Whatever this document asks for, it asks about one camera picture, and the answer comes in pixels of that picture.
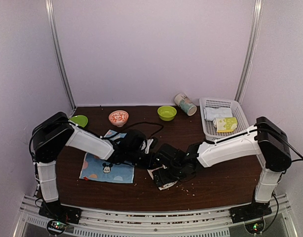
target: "red and white bowl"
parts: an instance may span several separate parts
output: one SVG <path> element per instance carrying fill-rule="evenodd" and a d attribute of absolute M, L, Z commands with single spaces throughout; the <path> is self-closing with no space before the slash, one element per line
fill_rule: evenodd
<path fill-rule="evenodd" d="M 116 110 L 109 115 L 109 120 L 113 125 L 122 127 L 128 120 L 128 112 L 124 110 Z"/>

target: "green plate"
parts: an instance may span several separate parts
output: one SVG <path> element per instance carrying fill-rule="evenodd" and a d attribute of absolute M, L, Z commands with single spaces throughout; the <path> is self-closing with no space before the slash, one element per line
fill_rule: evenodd
<path fill-rule="evenodd" d="M 85 115 L 77 115 L 70 118 L 70 121 L 77 123 L 80 127 L 86 127 L 88 124 L 88 118 Z"/>

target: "dark wooden table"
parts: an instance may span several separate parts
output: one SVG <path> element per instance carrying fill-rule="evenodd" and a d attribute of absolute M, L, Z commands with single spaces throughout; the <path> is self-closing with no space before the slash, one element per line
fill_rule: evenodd
<path fill-rule="evenodd" d="M 127 125 L 140 121 L 159 122 L 165 125 L 156 137 L 159 148 L 169 143 L 176 148 L 187 147 L 204 138 L 200 111 L 188 117 L 180 109 L 173 121 L 159 119 L 157 107 L 92 107 L 78 108 L 76 115 L 89 118 L 87 129 L 104 135 L 109 129 L 120 131 L 110 124 L 108 115 L 114 110 L 129 113 Z M 158 127 L 138 125 L 147 136 Z M 133 184 L 113 184 L 79 179 L 84 152 L 65 147 L 57 161 L 58 189 L 62 203 L 124 211 L 175 211 L 194 210 L 250 202 L 261 166 L 256 156 L 242 157 L 210 168 L 202 169 L 197 176 L 168 190 L 160 191 L 146 170 L 135 169 Z"/>

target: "wooden tabletop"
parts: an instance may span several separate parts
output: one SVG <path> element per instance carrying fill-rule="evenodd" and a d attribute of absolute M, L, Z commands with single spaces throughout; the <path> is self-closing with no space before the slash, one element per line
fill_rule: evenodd
<path fill-rule="evenodd" d="M 91 107 L 78 108 L 75 115 L 86 115 L 87 129 L 104 135 L 109 129 L 108 116 L 115 110 L 129 113 L 127 125 L 140 121 L 159 122 L 164 129 L 156 134 L 162 143 L 181 150 L 204 139 L 200 111 L 189 117 L 177 108 L 173 121 L 159 119 L 157 107 Z M 158 127 L 142 124 L 135 127 L 147 136 Z M 64 204 L 124 211 L 195 210 L 250 202 L 259 180 L 261 166 L 256 156 L 242 157 L 202 168 L 195 178 L 160 191 L 146 170 L 135 169 L 133 184 L 114 184 L 79 179 L 85 152 L 65 147 L 57 160 L 57 182 Z"/>

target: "basket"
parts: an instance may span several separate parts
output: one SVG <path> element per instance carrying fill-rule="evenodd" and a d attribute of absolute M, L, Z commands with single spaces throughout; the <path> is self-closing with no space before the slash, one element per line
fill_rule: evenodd
<path fill-rule="evenodd" d="M 206 121 L 204 119 L 204 108 L 211 107 L 211 108 L 231 108 L 232 115 L 237 119 L 237 128 L 234 132 L 216 132 L 216 128 L 213 125 L 212 121 Z M 215 140 L 217 138 L 223 138 L 226 136 L 233 135 L 238 133 L 242 130 L 245 130 L 249 127 L 248 121 L 244 112 L 241 109 L 240 104 L 234 100 L 227 100 L 227 99 L 216 99 L 216 98 L 200 98 L 200 109 L 201 109 L 201 118 L 202 118 L 202 126 L 205 137 L 207 140 Z"/>

